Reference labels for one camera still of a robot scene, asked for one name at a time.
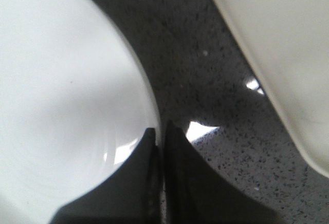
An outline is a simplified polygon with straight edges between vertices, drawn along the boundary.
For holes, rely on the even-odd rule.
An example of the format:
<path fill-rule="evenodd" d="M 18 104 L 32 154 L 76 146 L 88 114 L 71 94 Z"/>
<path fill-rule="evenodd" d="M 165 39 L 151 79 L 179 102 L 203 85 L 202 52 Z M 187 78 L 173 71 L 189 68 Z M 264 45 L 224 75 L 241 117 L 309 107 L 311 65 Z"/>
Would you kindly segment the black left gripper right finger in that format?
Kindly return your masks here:
<path fill-rule="evenodd" d="M 171 121 L 166 128 L 163 159 L 171 223 L 283 222 L 278 212 L 222 178 Z"/>

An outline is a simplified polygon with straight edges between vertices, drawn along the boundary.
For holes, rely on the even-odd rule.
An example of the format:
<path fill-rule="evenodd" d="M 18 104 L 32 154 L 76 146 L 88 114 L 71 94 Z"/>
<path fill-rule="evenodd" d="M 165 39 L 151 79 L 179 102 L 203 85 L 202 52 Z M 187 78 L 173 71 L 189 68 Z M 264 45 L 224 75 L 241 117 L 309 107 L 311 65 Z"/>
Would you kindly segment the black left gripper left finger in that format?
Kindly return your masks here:
<path fill-rule="evenodd" d="M 160 223 L 160 155 L 147 128 L 127 160 L 102 184 L 64 205 L 51 223 Z"/>

